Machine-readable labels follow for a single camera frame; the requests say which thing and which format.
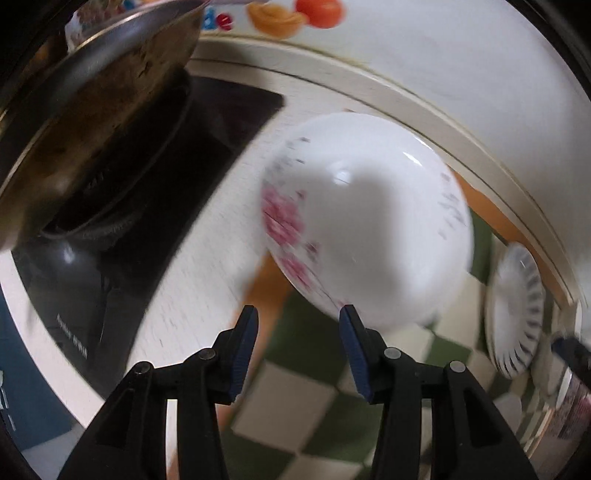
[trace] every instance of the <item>wall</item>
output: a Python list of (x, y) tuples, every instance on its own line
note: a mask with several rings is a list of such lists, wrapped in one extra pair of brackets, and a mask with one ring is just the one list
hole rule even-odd
[[(591, 102), (551, 45), (504, 0), (343, 1), (340, 24), (286, 40), (377, 72), (462, 124), (538, 203), (591, 298)], [(294, 2), (273, 3), (293, 14)], [(273, 38), (249, 8), (218, 2), (204, 28)]]

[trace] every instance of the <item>frying pan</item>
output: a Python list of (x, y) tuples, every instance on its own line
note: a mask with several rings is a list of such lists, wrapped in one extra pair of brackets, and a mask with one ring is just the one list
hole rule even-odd
[(42, 229), (186, 64), (205, 4), (167, 0), (112, 21), (0, 112), (0, 250)]

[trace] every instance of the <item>white plate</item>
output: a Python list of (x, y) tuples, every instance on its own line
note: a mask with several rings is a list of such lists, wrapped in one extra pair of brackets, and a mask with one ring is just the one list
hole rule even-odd
[(496, 267), (486, 302), (489, 356), (507, 378), (523, 373), (540, 340), (544, 289), (529, 250), (510, 244)]

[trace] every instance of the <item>black stovetop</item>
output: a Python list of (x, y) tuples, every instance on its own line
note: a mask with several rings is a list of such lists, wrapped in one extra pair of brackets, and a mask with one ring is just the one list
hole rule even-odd
[[(180, 242), (240, 152), (283, 105), (276, 93), (183, 75), (184, 97), (178, 88), (163, 94), (44, 233), (13, 251), (47, 330), (105, 398), (125, 373)], [(105, 209), (109, 199), (117, 203)]]

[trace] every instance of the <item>screw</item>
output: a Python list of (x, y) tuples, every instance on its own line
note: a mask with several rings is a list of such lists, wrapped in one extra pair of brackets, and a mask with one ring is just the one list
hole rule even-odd
[(466, 365), (458, 360), (454, 360), (452, 363), (449, 364), (449, 368), (451, 368), (455, 373), (461, 374), (466, 370)]
[(386, 358), (391, 358), (392, 360), (397, 360), (402, 356), (402, 352), (393, 346), (390, 346), (384, 350), (384, 356)]
[(201, 360), (211, 360), (216, 356), (216, 351), (213, 348), (204, 348), (199, 350), (198, 355)]
[(148, 373), (148, 371), (150, 371), (151, 366), (152, 365), (150, 364), (150, 362), (140, 362), (134, 367), (134, 372), (137, 375), (143, 375), (145, 373)]

